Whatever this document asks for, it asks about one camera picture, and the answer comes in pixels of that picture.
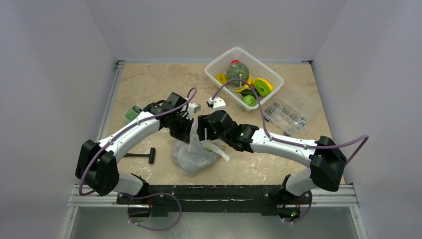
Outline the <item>white plastic bag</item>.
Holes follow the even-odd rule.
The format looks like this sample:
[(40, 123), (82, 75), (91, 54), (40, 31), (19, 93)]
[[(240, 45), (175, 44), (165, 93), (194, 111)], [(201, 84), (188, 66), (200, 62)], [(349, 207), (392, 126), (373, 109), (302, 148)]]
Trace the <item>white plastic bag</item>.
[(220, 139), (200, 141), (197, 129), (198, 121), (195, 120), (190, 131), (190, 142), (175, 140), (171, 154), (174, 164), (188, 176), (213, 166), (221, 158), (226, 162), (230, 161), (230, 156), (225, 152), (226, 143)]

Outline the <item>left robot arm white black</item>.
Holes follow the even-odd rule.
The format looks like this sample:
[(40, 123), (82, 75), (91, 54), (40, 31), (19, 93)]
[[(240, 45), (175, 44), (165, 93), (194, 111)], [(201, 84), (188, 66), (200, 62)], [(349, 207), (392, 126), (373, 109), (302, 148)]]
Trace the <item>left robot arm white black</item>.
[(191, 99), (171, 93), (166, 100), (148, 104), (135, 119), (111, 136), (98, 142), (84, 142), (75, 170), (81, 181), (80, 195), (89, 195), (83, 191), (83, 185), (88, 185), (91, 192), (99, 196), (117, 192), (128, 194), (137, 204), (144, 203), (148, 199), (147, 182), (141, 176), (120, 173), (119, 161), (162, 128), (167, 128), (171, 137), (188, 143), (193, 116), (200, 109)]

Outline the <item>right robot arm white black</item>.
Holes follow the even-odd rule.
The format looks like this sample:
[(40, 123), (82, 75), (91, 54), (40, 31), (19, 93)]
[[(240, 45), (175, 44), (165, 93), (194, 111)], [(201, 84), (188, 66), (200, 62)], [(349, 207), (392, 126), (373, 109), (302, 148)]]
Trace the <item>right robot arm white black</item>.
[(280, 198), (287, 203), (314, 188), (336, 192), (346, 166), (346, 158), (333, 140), (303, 140), (267, 134), (250, 124), (237, 124), (226, 111), (198, 116), (200, 141), (220, 139), (240, 152), (266, 153), (292, 160), (306, 167), (287, 176), (280, 188)]

